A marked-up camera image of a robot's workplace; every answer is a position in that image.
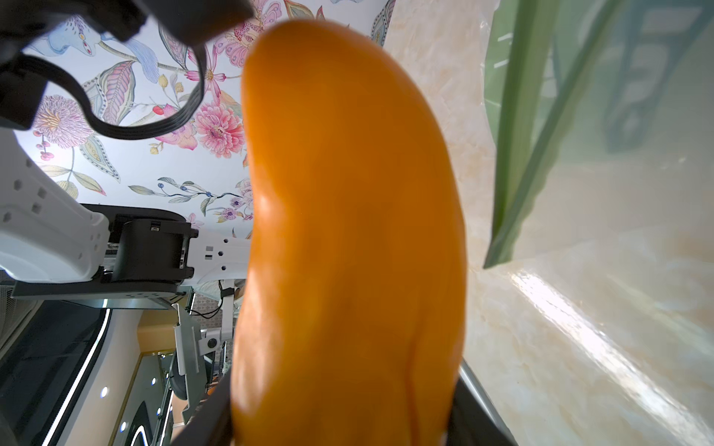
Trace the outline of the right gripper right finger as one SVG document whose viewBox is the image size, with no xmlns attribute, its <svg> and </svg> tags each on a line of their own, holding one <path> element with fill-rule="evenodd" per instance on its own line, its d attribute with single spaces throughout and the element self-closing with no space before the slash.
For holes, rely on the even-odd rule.
<svg viewBox="0 0 714 446">
<path fill-rule="evenodd" d="M 450 413 L 446 446 L 517 446 L 518 443 L 465 360 Z"/>
</svg>

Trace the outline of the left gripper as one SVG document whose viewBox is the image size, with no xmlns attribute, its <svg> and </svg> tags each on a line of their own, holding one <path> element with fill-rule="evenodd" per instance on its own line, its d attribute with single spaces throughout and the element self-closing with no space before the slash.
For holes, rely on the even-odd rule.
<svg viewBox="0 0 714 446">
<path fill-rule="evenodd" d="M 70 93 L 92 128 L 108 128 L 91 110 L 89 97 L 65 70 L 23 54 L 33 40 L 65 20 L 79 16 L 99 32 L 122 42 L 139 33 L 154 17 L 197 58 L 199 79 L 206 79 L 205 42 L 250 20 L 248 1 L 4 1 L 1 4 L 1 125 L 29 128 L 46 85 Z"/>
</svg>

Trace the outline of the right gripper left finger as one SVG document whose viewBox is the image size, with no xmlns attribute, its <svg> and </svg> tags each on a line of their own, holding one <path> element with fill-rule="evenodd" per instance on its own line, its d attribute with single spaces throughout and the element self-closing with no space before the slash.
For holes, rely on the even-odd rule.
<svg viewBox="0 0 714 446">
<path fill-rule="evenodd" d="M 225 375 L 208 397 L 202 409 L 171 446 L 229 446 L 232 445 L 230 409 L 230 375 Z"/>
</svg>

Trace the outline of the orange mango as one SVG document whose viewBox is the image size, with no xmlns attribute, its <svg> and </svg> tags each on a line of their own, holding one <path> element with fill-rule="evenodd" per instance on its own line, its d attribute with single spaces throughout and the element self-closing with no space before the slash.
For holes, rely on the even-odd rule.
<svg viewBox="0 0 714 446">
<path fill-rule="evenodd" d="M 243 71 L 254 196 L 234 340 L 239 445 L 442 445 L 467 247 L 443 134 L 380 46 L 321 20 Z"/>
</svg>

